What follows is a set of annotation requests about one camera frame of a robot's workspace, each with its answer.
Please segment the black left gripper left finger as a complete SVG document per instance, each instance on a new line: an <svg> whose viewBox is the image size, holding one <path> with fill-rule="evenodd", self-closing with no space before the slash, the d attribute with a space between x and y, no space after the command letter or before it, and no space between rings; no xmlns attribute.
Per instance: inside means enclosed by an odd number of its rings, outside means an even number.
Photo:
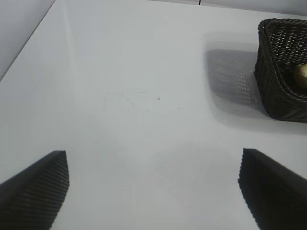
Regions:
<svg viewBox="0 0 307 230"><path fill-rule="evenodd" d="M0 185L2 230L51 229L70 186L67 154L53 151Z"/></svg>

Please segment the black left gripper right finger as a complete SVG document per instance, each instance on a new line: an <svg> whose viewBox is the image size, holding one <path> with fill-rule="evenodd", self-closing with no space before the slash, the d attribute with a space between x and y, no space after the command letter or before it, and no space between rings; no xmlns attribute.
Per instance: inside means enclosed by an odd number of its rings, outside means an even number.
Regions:
<svg viewBox="0 0 307 230"><path fill-rule="evenodd" d="M256 149L244 149L238 184L261 230L307 228L307 181Z"/></svg>

